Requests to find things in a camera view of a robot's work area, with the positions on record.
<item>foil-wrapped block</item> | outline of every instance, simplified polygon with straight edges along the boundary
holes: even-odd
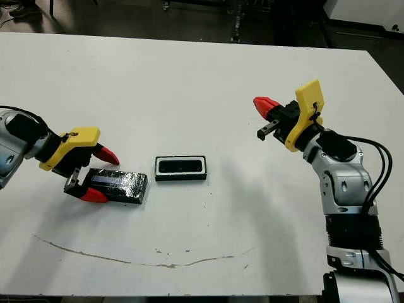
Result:
[[[147,175],[137,172],[90,169],[83,185],[100,191],[110,201],[142,204]]]

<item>white table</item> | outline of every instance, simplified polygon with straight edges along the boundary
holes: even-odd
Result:
[[[23,33],[0,45],[2,104],[58,133],[98,126],[120,169],[150,180],[141,206],[95,205],[24,161],[0,192],[0,293],[320,294],[330,268],[318,178],[301,153],[257,139],[253,106],[257,95],[289,103],[316,78],[325,125],[394,156],[379,219],[404,269],[404,96],[367,52]],[[364,152],[378,174],[377,153]],[[205,155],[208,178],[157,184],[159,155]]]

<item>black floor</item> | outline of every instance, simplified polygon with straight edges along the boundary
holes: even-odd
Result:
[[[234,32],[235,16],[223,8],[171,3],[169,10],[163,11],[160,0],[99,0],[98,6],[92,0],[55,0],[53,20],[49,16],[49,1],[37,0],[37,4],[42,16],[20,21],[10,20],[8,11],[12,8],[1,8],[0,31],[219,43],[230,43]],[[298,19],[297,13],[292,18]],[[381,37],[374,30],[330,25],[323,15],[316,16],[312,10],[302,15],[310,16],[295,21],[286,20],[288,15],[274,21],[273,16],[244,15],[240,43],[367,50],[404,92],[404,41]],[[286,35],[277,28],[281,22],[294,27],[293,37],[285,39]]]

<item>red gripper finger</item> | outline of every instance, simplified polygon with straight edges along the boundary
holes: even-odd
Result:
[[[259,114],[266,119],[266,116],[270,112],[271,109],[278,106],[279,103],[275,100],[272,100],[268,97],[255,97],[254,105],[257,108]]]
[[[105,162],[114,164],[114,165],[119,165],[119,160],[118,157],[115,156],[113,152],[111,152],[108,148],[102,147],[101,150],[98,153],[94,154],[98,159],[101,159]]]
[[[93,202],[93,203],[106,203],[108,202],[108,198],[106,195],[101,193],[100,191],[97,191],[94,188],[88,188],[87,192],[85,193],[84,196],[80,197],[81,200],[87,201],[87,202]]]

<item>black battery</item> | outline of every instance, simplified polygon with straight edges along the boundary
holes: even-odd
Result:
[[[107,169],[90,169],[83,181],[105,194],[110,201],[142,204],[147,187],[147,175]]]

